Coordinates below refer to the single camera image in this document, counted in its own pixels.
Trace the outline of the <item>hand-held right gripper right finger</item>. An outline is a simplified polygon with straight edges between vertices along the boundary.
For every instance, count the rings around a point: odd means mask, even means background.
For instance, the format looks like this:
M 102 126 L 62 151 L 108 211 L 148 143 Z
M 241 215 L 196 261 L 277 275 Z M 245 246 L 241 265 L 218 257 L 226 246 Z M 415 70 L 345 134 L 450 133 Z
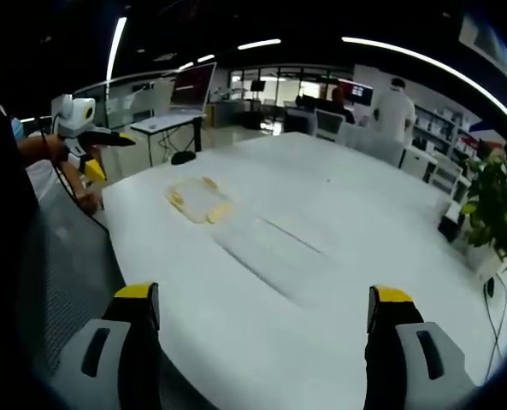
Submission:
M 463 409 L 476 386 L 465 355 L 411 296 L 369 288 L 365 409 Z

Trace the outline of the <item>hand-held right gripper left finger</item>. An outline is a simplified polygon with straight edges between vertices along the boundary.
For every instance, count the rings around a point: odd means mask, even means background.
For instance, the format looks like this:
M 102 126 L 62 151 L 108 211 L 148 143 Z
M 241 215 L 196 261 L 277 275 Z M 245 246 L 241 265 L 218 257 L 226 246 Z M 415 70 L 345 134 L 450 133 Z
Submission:
M 66 409 L 160 409 L 158 284 L 118 290 L 62 348 L 51 385 Z

